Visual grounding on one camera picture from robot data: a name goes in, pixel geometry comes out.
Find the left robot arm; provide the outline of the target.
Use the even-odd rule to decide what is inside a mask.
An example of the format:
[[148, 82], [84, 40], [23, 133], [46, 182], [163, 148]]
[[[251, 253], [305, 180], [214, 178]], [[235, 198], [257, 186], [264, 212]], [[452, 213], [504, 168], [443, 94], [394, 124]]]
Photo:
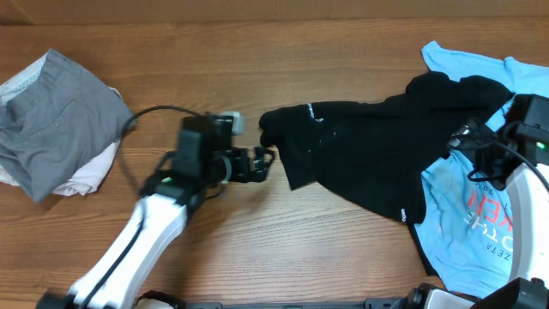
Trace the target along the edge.
[[236, 112], [183, 118], [176, 150], [147, 178], [127, 225], [105, 255], [65, 296], [46, 293], [36, 309], [184, 307], [161, 292], [139, 291], [164, 250], [209, 199], [208, 189], [266, 179], [275, 153], [261, 146], [234, 147], [232, 139], [243, 129]]

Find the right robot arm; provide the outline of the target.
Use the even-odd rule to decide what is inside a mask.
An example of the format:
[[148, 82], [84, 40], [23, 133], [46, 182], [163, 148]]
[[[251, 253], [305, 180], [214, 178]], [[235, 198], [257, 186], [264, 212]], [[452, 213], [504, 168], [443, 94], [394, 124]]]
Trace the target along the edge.
[[472, 181], [488, 181], [510, 197], [516, 237], [509, 281], [473, 308], [548, 306], [548, 99], [518, 94], [504, 125], [469, 119], [449, 140], [474, 164]]

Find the black t-shirt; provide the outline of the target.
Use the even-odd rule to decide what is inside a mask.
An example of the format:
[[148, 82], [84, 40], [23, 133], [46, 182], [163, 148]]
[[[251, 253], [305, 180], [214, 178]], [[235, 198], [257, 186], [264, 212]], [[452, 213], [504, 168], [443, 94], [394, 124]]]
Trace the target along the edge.
[[261, 144], [279, 151], [292, 190], [316, 182], [408, 226], [426, 271], [443, 272], [461, 237], [471, 164], [448, 148], [470, 118], [489, 119], [512, 99], [483, 76], [416, 76], [380, 103], [324, 101], [282, 107], [259, 119]]

